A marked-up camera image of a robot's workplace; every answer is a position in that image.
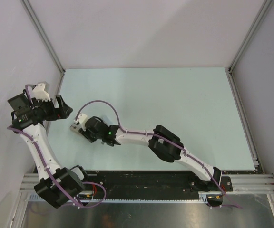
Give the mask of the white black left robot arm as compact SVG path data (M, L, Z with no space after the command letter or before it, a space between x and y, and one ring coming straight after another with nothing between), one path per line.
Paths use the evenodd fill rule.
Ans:
M8 129L20 135L32 154L39 176L35 192L54 208L69 200L82 208L84 205L77 196L89 186L90 178L79 165L68 169L59 164L43 126L44 121L66 119L72 113L61 95L56 100L58 107L49 98L28 99L26 92L9 99L13 111Z

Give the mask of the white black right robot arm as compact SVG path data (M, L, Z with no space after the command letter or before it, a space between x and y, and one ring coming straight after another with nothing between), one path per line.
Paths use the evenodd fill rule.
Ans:
M177 162L192 171L208 190L221 186L222 171L193 155L178 136L167 128L157 125L152 131L124 130L120 125L107 125L98 117L80 114L74 121L77 132L91 143L101 140L108 146L142 145L148 147L159 159Z

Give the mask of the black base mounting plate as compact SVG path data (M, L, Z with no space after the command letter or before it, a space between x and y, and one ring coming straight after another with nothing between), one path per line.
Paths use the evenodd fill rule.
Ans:
M217 192L191 171L87 171L87 181L102 185L108 200L195 200L200 192Z

